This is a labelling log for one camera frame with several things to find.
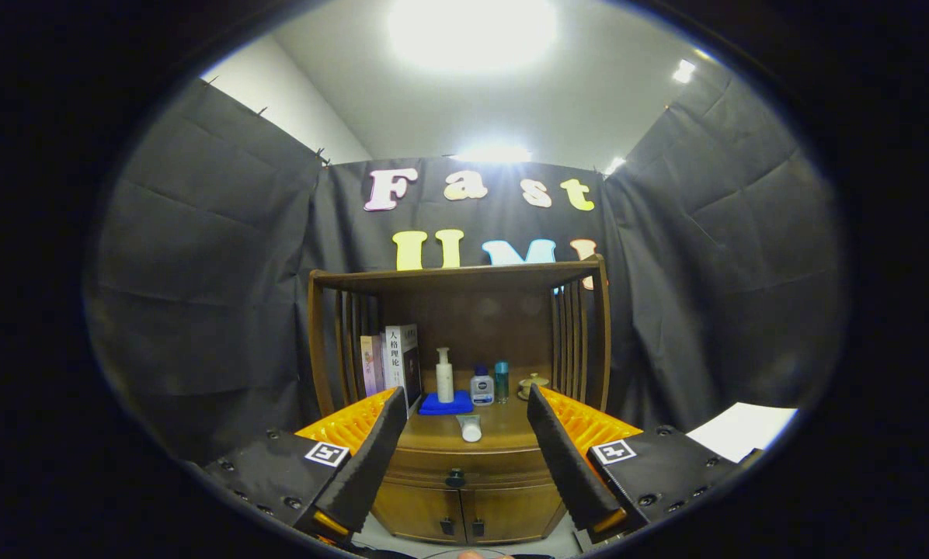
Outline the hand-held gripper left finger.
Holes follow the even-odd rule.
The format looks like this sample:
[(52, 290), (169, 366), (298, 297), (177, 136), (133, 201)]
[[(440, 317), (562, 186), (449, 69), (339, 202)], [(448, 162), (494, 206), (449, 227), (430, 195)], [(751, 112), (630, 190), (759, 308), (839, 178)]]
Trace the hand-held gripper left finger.
[(383, 390), (300, 431), (266, 429), (201, 470), (241, 505), (348, 544), (372, 510), (407, 418), (404, 388)]

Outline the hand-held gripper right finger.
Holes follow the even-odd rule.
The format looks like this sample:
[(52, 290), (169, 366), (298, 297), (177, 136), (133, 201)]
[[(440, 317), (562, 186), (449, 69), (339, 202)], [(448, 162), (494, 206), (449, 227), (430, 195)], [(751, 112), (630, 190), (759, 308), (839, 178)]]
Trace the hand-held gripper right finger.
[(529, 390), (526, 417), (571, 520), (593, 543), (678, 516), (742, 468), (677, 428), (632, 427), (546, 387)]

